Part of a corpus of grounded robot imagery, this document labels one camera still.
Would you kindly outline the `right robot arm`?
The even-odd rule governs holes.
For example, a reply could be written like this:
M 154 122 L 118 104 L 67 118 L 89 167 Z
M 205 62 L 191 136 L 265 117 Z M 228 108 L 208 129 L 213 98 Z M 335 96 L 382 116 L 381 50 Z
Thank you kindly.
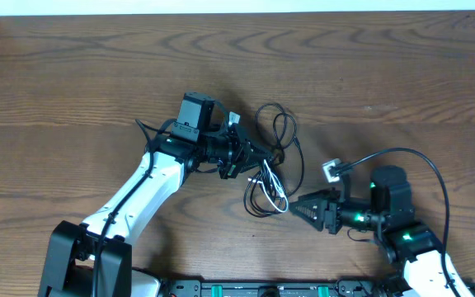
M 348 227 L 371 232 L 396 272 L 371 285 L 357 288 L 368 296 L 475 296 L 475 283 L 464 281 L 443 243 L 427 224 L 416 218 L 412 189 L 406 172 L 397 166 L 371 172 L 368 203 L 350 196 L 350 176 L 340 178 L 342 188 L 327 188 L 302 195 L 289 205 L 316 230 L 337 234 Z

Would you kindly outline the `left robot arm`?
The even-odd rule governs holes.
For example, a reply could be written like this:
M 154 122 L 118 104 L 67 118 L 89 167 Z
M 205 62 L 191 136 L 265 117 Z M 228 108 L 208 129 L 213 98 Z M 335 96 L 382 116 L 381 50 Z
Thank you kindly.
M 134 269 L 139 236 L 200 164 L 223 179 L 261 167 L 272 153 L 252 140 L 239 116 L 212 97 L 185 93 L 177 118 L 147 137 L 129 180 L 80 224 L 62 221 L 49 238 L 40 296 L 157 296 L 162 282 Z

